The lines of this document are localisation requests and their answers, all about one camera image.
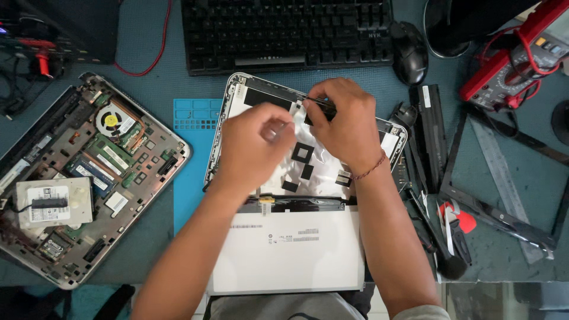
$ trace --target ruler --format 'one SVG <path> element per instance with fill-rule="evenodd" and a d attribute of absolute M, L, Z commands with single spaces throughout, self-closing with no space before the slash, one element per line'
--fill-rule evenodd
<path fill-rule="evenodd" d="M 474 133 L 478 139 L 478 143 L 482 148 L 482 153 L 494 178 L 494 183 L 498 188 L 506 212 L 529 224 L 526 211 L 523 209 L 522 201 L 519 198 L 516 186 L 512 181 L 512 175 L 508 169 L 508 163 L 498 146 L 498 141 L 494 135 L 494 131 L 478 121 L 470 118 Z M 543 258 L 543 250 L 537 248 L 527 241 L 520 240 L 523 255 L 526 257 L 527 263 L 532 264 Z"/>

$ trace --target computer mouse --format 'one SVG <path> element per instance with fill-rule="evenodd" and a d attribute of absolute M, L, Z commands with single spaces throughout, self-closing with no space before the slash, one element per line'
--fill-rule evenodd
<path fill-rule="evenodd" d="M 418 85 L 427 76 L 428 51 L 423 35 L 409 22 L 394 22 L 390 27 L 393 39 L 393 71 L 406 85 Z"/>

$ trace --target blue desk mat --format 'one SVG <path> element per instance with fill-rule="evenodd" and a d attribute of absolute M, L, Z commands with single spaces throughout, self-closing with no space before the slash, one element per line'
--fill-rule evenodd
<path fill-rule="evenodd" d="M 222 99 L 174 99 L 174 132 L 192 145 L 193 156 L 174 179 L 174 235 L 184 226 L 204 193 Z"/>

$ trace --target multimeter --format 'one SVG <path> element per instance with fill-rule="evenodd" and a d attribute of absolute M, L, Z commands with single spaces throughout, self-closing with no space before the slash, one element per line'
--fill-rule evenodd
<path fill-rule="evenodd" d="M 529 45 L 540 69 L 557 66 L 569 54 L 569 0 L 549 0 L 541 4 L 519 27 L 517 34 Z M 488 111 L 503 107 L 515 109 L 518 103 L 512 103 L 513 98 L 540 84 L 532 75 L 527 50 L 520 44 L 512 50 L 498 51 L 460 88 L 459 94 L 464 101 Z"/>

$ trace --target mechanical keyboard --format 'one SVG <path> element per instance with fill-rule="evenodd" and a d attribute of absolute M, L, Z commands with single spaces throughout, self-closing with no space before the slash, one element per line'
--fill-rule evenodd
<path fill-rule="evenodd" d="M 391 3 L 183 0 L 190 75 L 392 65 Z"/>

